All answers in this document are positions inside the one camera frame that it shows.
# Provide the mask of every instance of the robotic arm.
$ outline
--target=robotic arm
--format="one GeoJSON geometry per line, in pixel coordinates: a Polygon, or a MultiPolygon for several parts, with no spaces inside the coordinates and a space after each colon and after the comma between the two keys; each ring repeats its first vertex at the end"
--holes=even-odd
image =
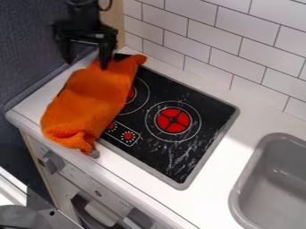
{"type": "Polygon", "coordinates": [[[65,0],[69,19],[55,21],[52,24],[55,41],[64,60],[71,64],[75,59],[72,43],[98,46],[102,69],[106,69],[117,46],[118,30],[105,25],[99,19],[100,11],[108,11],[113,5],[103,9],[98,0],[65,0]]]}

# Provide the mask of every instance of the white countertop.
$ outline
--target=white countertop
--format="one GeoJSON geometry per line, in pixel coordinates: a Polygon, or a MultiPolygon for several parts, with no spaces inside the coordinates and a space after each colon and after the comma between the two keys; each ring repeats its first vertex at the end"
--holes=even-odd
{"type": "MultiPolygon", "coordinates": [[[[122,52],[137,53],[129,48],[124,48],[122,52]]],[[[274,108],[261,106],[256,98],[246,101],[209,79],[149,58],[144,64],[148,68],[238,106],[238,118],[185,191],[175,190],[99,144],[99,159],[85,157],[76,150],[46,140],[40,132],[39,120],[71,73],[85,67],[94,56],[88,56],[52,79],[15,106],[6,117],[94,179],[112,187],[123,197],[133,199],[133,205],[166,221],[173,228],[241,228],[230,213],[228,196],[259,140],[272,132],[285,132],[306,140],[306,122],[274,108]]]]}

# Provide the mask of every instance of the orange towel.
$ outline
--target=orange towel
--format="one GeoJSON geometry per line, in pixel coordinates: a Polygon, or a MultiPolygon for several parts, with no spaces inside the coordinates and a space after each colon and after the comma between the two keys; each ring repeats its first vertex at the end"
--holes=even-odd
{"type": "Polygon", "coordinates": [[[44,135],[88,155],[94,142],[123,109],[144,55],[111,61],[106,71],[94,61],[74,72],[41,119],[44,135]]]}

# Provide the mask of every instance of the white subway tile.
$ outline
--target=white subway tile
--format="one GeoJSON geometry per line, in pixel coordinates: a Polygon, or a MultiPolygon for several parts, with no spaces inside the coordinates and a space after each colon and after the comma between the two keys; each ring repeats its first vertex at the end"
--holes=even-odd
{"type": "Polygon", "coordinates": [[[164,46],[203,62],[208,61],[210,47],[172,32],[165,31],[164,46]]]}
{"type": "Polygon", "coordinates": [[[131,17],[138,18],[141,20],[141,3],[135,0],[124,0],[123,11],[131,17]]]}
{"type": "Polygon", "coordinates": [[[306,103],[290,98],[285,112],[306,121],[306,103]]]}
{"type": "Polygon", "coordinates": [[[306,31],[306,5],[290,0],[253,0],[251,14],[306,31]]]}
{"type": "Polygon", "coordinates": [[[154,6],[159,7],[159,8],[164,8],[164,1],[165,0],[139,0],[139,1],[141,1],[142,3],[145,3],[145,4],[154,5],[154,6]]]}
{"type": "Polygon", "coordinates": [[[158,60],[171,64],[178,68],[183,68],[183,55],[176,53],[166,47],[159,46],[147,40],[143,42],[143,52],[158,60]]]}
{"type": "Polygon", "coordinates": [[[306,101],[306,81],[290,75],[267,69],[263,85],[306,101]]]}
{"type": "Polygon", "coordinates": [[[288,99],[287,95],[263,87],[257,83],[234,76],[231,90],[246,99],[254,99],[262,104],[283,110],[288,99]]]}
{"type": "Polygon", "coordinates": [[[210,64],[255,82],[261,82],[265,71],[264,66],[215,48],[211,52],[210,64]]]}
{"type": "Polygon", "coordinates": [[[220,7],[217,14],[217,27],[273,45],[279,26],[269,21],[220,7]]]}
{"type": "Polygon", "coordinates": [[[276,47],[306,56],[306,33],[282,26],[276,41],[276,47]]]}
{"type": "Polygon", "coordinates": [[[299,75],[304,62],[300,56],[249,39],[243,40],[240,56],[293,76],[299,75]]]}
{"type": "Polygon", "coordinates": [[[232,33],[190,20],[188,37],[207,45],[238,54],[242,38],[232,33]]]}
{"type": "Polygon", "coordinates": [[[124,28],[126,31],[142,38],[163,44],[163,30],[143,21],[138,21],[129,16],[124,16],[124,28]]]}
{"type": "Polygon", "coordinates": [[[187,33],[187,18],[181,17],[174,13],[157,9],[150,5],[143,5],[143,20],[157,25],[166,30],[176,32],[181,35],[187,33]]]}
{"type": "Polygon", "coordinates": [[[166,0],[166,9],[210,25],[214,25],[217,13],[216,5],[199,0],[166,0]]]}
{"type": "Polygon", "coordinates": [[[209,64],[204,64],[203,62],[194,60],[188,56],[186,56],[185,59],[184,70],[201,78],[209,78],[215,83],[227,88],[229,88],[233,76],[231,73],[217,69],[209,64]]]}
{"type": "Polygon", "coordinates": [[[126,46],[142,52],[142,38],[137,37],[131,33],[125,32],[126,46]]]}
{"type": "Polygon", "coordinates": [[[304,67],[302,68],[302,72],[301,72],[300,78],[301,78],[302,80],[305,80],[305,81],[306,81],[306,64],[305,64],[304,67]]]}
{"type": "Polygon", "coordinates": [[[251,0],[206,0],[212,4],[222,5],[235,11],[247,13],[250,8],[251,0]]]}

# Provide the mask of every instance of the gray sink basin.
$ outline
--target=gray sink basin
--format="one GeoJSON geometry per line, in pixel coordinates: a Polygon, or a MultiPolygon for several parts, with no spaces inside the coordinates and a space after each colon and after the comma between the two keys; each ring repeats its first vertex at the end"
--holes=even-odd
{"type": "Polygon", "coordinates": [[[229,208],[244,228],[306,228],[306,142],[283,133],[263,138],[232,189],[229,208]]]}

